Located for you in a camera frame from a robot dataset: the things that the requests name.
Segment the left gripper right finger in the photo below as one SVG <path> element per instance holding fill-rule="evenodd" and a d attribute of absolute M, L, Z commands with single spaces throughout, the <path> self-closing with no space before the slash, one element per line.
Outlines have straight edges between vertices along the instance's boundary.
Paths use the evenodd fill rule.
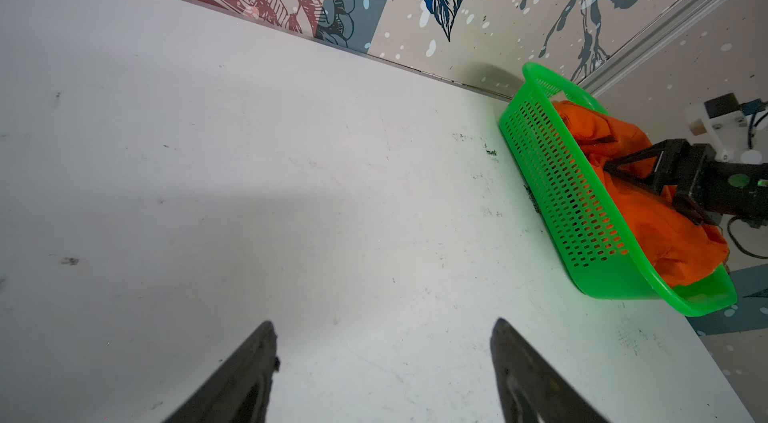
<path fill-rule="evenodd" d="M 490 350 L 506 422 L 606 420 L 503 318 L 494 324 Z"/>

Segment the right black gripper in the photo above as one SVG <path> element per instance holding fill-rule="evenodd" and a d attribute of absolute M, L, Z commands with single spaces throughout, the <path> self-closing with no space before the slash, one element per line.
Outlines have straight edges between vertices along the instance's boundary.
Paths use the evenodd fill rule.
<path fill-rule="evenodd" d="M 668 139 L 603 169 L 639 189 L 672 187 L 672 206 L 696 224 L 716 225 L 724 215 L 767 219 L 767 165 L 717 161 L 709 144 Z"/>

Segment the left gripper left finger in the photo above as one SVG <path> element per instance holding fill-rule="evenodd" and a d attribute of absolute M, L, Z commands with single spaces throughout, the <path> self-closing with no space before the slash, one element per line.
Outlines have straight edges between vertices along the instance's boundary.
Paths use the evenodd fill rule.
<path fill-rule="evenodd" d="M 279 369 L 277 334 L 264 321 L 165 422 L 264 423 Z"/>

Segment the orange shorts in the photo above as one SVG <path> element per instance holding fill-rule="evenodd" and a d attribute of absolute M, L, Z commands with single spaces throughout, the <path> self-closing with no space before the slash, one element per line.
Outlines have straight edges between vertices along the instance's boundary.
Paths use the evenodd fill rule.
<path fill-rule="evenodd" d="M 570 101 L 556 102 L 554 108 L 645 256 L 669 286 L 696 283 L 728 260 L 729 246 L 718 227 L 696 225 L 673 208 L 675 188 L 666 188 L 661 195 L 654 196 L 604 170 L 607 161 L 650 147 L 651 141 L 644 131 Z"/>

